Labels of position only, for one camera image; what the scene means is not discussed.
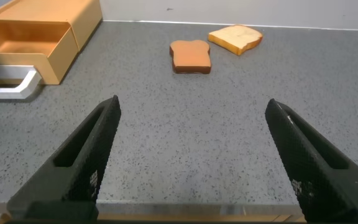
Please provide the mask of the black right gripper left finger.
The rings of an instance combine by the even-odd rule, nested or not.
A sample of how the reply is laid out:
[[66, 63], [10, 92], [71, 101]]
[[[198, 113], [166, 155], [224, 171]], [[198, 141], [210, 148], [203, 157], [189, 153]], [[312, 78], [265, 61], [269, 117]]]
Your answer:
[[96, 199], [120, 118], [117, 96], [98, 104], [8, 201], [13, 219], [96, 219]]

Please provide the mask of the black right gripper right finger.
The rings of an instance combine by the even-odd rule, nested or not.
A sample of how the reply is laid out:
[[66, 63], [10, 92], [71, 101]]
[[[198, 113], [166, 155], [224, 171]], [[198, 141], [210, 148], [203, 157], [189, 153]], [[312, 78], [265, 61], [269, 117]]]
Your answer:
[[305, 220], [358, 223], [358, 165], [275, 99], [265, 119]]

